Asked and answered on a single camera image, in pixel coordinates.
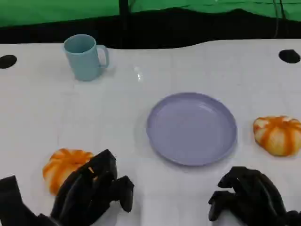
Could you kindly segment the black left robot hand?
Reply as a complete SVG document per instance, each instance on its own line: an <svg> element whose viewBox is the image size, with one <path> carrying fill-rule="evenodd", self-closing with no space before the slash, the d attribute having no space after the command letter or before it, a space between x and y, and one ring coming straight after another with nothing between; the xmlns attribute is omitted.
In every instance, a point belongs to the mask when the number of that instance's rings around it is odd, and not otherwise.
<svg viewBox="0 0 301 226"><path fill-rule="evenodd" d="M61 226L90 226L111 202L119 202L130 213L133 194L134 184L128 176L117 176L116 159L106 149L67 177L50 216Z"/></svg>

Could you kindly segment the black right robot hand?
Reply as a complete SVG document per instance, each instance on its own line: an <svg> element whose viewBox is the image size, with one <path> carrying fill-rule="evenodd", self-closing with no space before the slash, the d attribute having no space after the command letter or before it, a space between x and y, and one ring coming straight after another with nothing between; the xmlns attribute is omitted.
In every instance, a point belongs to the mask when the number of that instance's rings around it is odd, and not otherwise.
<svg viewBox="0 0 301 226"><path fill-rule="evenodd" d="M287 211L281 194L272 181L255 169L232 167L218 183L208 203L208 219L216 221L224 210L230 211L246 226L299 226L301 214Z"/></svg>

